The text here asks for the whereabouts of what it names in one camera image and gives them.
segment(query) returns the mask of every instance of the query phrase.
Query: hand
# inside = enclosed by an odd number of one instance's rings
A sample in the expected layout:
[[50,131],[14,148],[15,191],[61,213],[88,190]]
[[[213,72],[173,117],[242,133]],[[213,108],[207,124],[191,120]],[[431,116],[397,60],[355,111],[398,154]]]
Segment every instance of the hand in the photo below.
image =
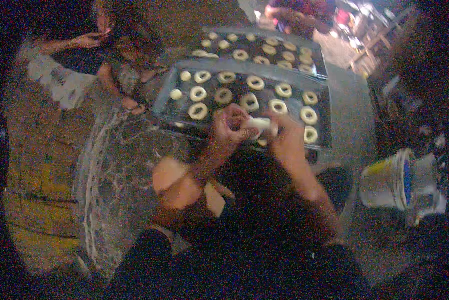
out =
[[271,123],[278,126],[280,133],[271,140],[271,150],[281,165],[293,174],[293,167],[299,168],[306,163],[307,152],[305,149],[305,129],[289,115],[277,115],[268,112]]
[[79,48],[95,48],[101,45],[101,41],[108,37],[106,33],[91,32],[73,39]]
[[256,128],[241,129],[248,117],[248,113],[234,103],[214,114],[209,150],[210,154],[217,156],[215,159],[224,162],[242,141],[258,134]]

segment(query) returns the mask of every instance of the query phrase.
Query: person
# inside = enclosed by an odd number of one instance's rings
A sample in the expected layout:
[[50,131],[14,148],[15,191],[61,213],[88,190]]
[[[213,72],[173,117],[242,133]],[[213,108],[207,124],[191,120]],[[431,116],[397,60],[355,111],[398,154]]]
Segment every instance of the person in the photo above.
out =
[[264,14],[277,19],[282,32],[311,39],[314,28],[329,31],[333,10],[334,5],[326,0],[270,0]]
[[[278,197],[275,201],[255,201],[264,209],[257,223],[263,231],[247,224],[248,212],[229,213],[206,231],[207,238],[202,242],[171,256],[173,237],[163,229],[183,228],[188,221],[186,208],[198,201],[208,179],[227,163],[242,141],[256,134],[256,129],[240,129],[247,117],[236,104],[218,111],[208,144],[197,161],[172,183],[159,182],[159,179],[153,182],[159,187],[155,197],[160,199],[160,207],[152,225],[138,237],[114,273],[105,291],[107,298],[321,299],[332,296],[358,299],[366,296],[366,281],[340,238],[342,229],[337,213],[304,159],[304,128],[289,117],[273,113],[269,117],[280,131],[272,139],[271,153],[292,178],[296,195],[281,201]],[[159,178],[169,176],[161,174]],[[281,206],[281,219],[271,221],[266,217],[278,209],[271,203]],[[302,243],[306,229],[291,229],[296,236],[288,234],[285,243],[276,240],[275,232],[290,229],[286,228],[288,218],[297,223],[295,228],[303,226],[299,219],[304,218],[305,210],[311,212],[307,215],[314,218],[319,232],[313,237],[314,247],[305,249],[311,246]]]

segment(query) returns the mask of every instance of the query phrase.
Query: black baking tray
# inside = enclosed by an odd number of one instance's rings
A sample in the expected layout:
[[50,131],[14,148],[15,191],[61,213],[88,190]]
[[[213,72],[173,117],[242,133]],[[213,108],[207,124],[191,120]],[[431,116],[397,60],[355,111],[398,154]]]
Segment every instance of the black baking tray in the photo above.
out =
[[[209,38],[209,33],[214,32],[218,34],[218,37],[214,40],[211,40]],[[238,36],[237,41],[230,41],[227,36],[228,34],[236,34]],[[254,34],[256,37],[256,40],[251,42],[249,41],[246,36],[248,34]],[[264,53],[262,50],[262,45],[266,44],[265,39],[267,38],[275,38],[279,41],[279,45],[275,46],[277,54],[276,55],[269,55]],[[211,46],[205,47],[201,45],[201,41],[203,39],[211,40]],[[229,48],[227,49],[220,49],[218,47],[218,43],[221,40],[227,40],[230,43]],[[193,50],[203,50],[208,53],[217,54],[221,58],[229,58],[233,59],[233,51],[236,49],[242,49],[246,51],[249,54],[249,58],[247,59],[248,62],[253,62],[253,58],[256,56],[264,56],[268,58],[271,64],[276,64],[280,60],[284,60],[284,58],[281,56],[283,51],[289,51],[283,46],[283,42],[290,42],[293,45],[297,47],[296,51],[291,51],[293,55],[295,56],[295,60],[293,62],[293,69],[298,71],[298,66],[301,63],[299,61],[299,55],[300,55],[300,48],[308,48],[311,49],[311,57],[313,59],[313,65],[312,65],[312,73],[305,73],[308,76],[312,76],[318,80],[326,80],[328,79],[328,73],[326,71],[326,64],[324,62],[323,53],[321,51],[321,47],[318,43],[315,43],[313,41],[305,40],[300,38],[299,36],[294,35],[287,35],[278,31],[269,31],[269,30],[262,30],[255,27],[250,28],[232,28],[232,27],[221,27],[221,28],[209,28],[209,27],[203,27],[203,32],[201,34],[201,39],[199,42],[193,46]]]
[[[192,75],[191,80],[188,82],[182,82],[180,80],[180,74],[184,70],[189,71]],[[194,74],[197,71],[202,70],[209,71],[212,77],[209,81],[203,84],[197,84],[194,81]],[[231,85],[220,83],[217,80],[217,74],[222,71],[235,73],[236,81]],[[330,146],[328,86],[324,82],[312,80],[299,72],[290,72],[275,65],[236,62],[230,59],[201,58],[197,60],[182,60],[173,65],[170,70],[170,75],[153,105],[152,113],[161,121],[161,125],[164,125],[168,129],[205,138],[208,134],[209,125],[212,122],[213,112],[224,107],[218,105],[214,101],[216,89],[220,87],[229,88],[234,96],[232,103],[237,103],[239,105],[241,96],[251,92],[251,89],[246,84],[246,78],[249,75],[256,75],[262,78],[266,84],[263,91],[252,91],[259,102],[259,110],[250,112],[252,117],[263,117],[263,113],[268,108],[268,101],[276,98],[283,100],[288,107],[289,113],[291,113],[296,120],[300,121],[299,113],[301,107],[304,106],[300,95],[304,91],[315,92],[319,101],[316,105],[311,107],[318,115],[318,122],[314,125],[318,132],[318,140],[314,144],[307,144],[306,147],[311,149],[321,149]],[[274,92],[274,85],[281,82],[288,83],[293,88],[293,96],[289,99],[279,97]],[[207,97],[202,100],[209,110],[207,117],[203,120],[193,120],[188,115],[188,108],[195,103],[189,99],[189,90],[196,85],[203,87],[208,94]],[[181,99],[171,99],[170,93],[174,88],[178,88],[182,91],[183,97]],[[256,141],[249,141],[248,143],[252,144],[254,147],[259,147]]]

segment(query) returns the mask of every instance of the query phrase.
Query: dough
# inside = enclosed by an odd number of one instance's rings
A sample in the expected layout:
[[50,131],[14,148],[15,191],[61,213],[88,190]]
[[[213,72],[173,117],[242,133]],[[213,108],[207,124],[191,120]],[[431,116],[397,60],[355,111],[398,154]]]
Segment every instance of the dough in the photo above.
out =
[[281,83],[274,87],[274,90],[278,94],[278,96],[289,98],[293,94],[293,90],[291,89],[291,86],[286,83]]
[[265,53],[268,53],[270,55],[275,55],[276,54],[276,49],[273,46],[270,46],[268,44],[264,44],[262,48],[263,48],[263,51]]
[[256,36],[251,33],[251,34],[246,35],[246,39],[248,39],[248,41],[250,41],[250,42],[254,42],[256,40]]
[[305,126],[305,143],[314,143],[317,140],[317,131],[312,126]]
[[249,57],[249,55],[244,50],[236,49],[235,51],[233,51],[233,58],[235,60],[245,61],[246,59],[248,59],[248,57]]
[[193,52],[191,52],[192,56],[198,56],[198,57],[203,57],[206,54],[207,54],[207,52],[204,50],[194,50]]
[[216,39],[216,38],[218,37],[218,34],[215,33],[215,32],[210,32],[210,33],[208,34],[208,37],[209,37],[210,39]]
[[206,53],[206,55],[204,57],[213,58],[213,59],[220,58],[217,54],[214,54],[214,53]]
[[290,63],[289,61],[279,61],[277,63],[278,67],[283,68],[283,69],[292,69],[293,68],[293,64]]
[[275,39],[274,37],[273,38],[271,38],[271,37],[267,38],[267,39],[265,39],[265,41],[266,41],[266,43],[268,43],[271,46],[277,46],[277,45],[280,44],[280,42],[278,42],[278,40]]
[[263,140],[263,139],[258,139],[257,140],[258,145],[260,145],[261,147],[266,147],[268,145],[268,141]]
[[300,56],[299,56],[299,60],[300,60],[302,63],[307,64],[307,65],[313,64],[313,59],[311,58],[311,56],[303,56],[303,55],[300,55]]
[[283,46],[288,49],[289,51],[296,51],[296,46],[289,42],[284,42]]
[[180,78],[181,78],[182,81],[188,81],[188,80],[191,79],[191,73],[188,72],[188,71],[182,71],[181,75],[180,75]]
[[264,81],[255,75],[248,76],[246,83],[248,83],[250,88],[257,91],[261,91],[264,88]]
[[180,90],[178,90],[177,88],[175,88],[171,91],[169,96],[171,97],[171,99],[178,100],[178,99],[181,99],[181,97],[183,96],[183,93]]
[[204,39],[201,41],[203,47],[211,47],[211,41],[209,39]]
[[203,103],[195,103],[188,109],[188,115],[194,120],[202,120],[208,115],[208,107]]
[[309,106],[305,106],[301,109],[299,113],[301,120],[307,125],[314,125],[317,122],[316,111]]
[[228,104],[233,100],[233,93],[229,89],[221,87],[216,90],[214,100],[218,104]]
[[189,92],[189,98],[195,102],[203,100],[207,95],[208,93],[206,93],[206,90],[199,86],[192,87]]
[[211,73],[209,73],[208,71],[199,71],[196,72],[195,74],[195,81],[197,83],[205,83],[206,81],[208,81],[209,79],[211,79]]
[[223,84],[230,84],[231,82],[236,80],[236,74],[234,74],[233,72],[221,72],[218,74],[218,80]]
[[309,65],[300,64],[298,69],[300,71],[308,73],[308,74],[312,74],[313,73],[313,69]]
[[306,105],[314,105],[314,104],[316,104],[317,103],[316,93],[304,92],[303,93],[303,100],[305,101]]
[[229,47],[229,42],[228,42],[227,40],[223,39],[222,41],[220,41],[220,42],[218,43],[218,46],[219,46],[221,49],[226,49],[226,48]]
[[264,56],[257,56],[255,58],[253,58],[253,61],[255,63],[262,63],[262,64],[265,64],[265,65],[269,65],[270,64],[269,59],[267,59]]
[[290,51],[284,51],[282,55],[285,60],[294,61],[294,54]]
[[273,99],[268,104],[269,108],[271,108],[271,111],[274,111],[278,114],[286,114],[288,113],[288,108],[286,107],[286,103],[279,99]]
[[248,93],[244,95],[241,98],[240,105],[244,110],[248,112],[257,111],[257,109],[259,108],[259,103],[256,99],[255,94],[253,93]]
[[303,56],[311,57],[313,55],[313,51],[310,48],[300,48],[299,54]]
[[232,42],[235,42],[235,41],[238,40],[238,36],[235,35],[234,33],[228,34],[227,38],[228,38],[230,41],[232,41]]

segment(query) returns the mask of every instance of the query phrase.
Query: dark clothing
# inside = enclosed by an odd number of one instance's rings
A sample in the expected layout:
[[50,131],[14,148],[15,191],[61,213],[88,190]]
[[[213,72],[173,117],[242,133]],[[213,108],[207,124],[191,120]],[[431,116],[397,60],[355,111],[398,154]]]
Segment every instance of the dark clothing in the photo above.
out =
[[308,249],[288,251],[282,248],[290,241],[275,241],[273,234],[262,239],[234,227],[239,218],[233,211],[226,212],[218,225],[201,232],[207,239],[174,257],[164,234],[152,229],[144,231],[116,270],[106,296],[110,299],[366,296],[366,280],[348,249],[336,245],[316,253]]

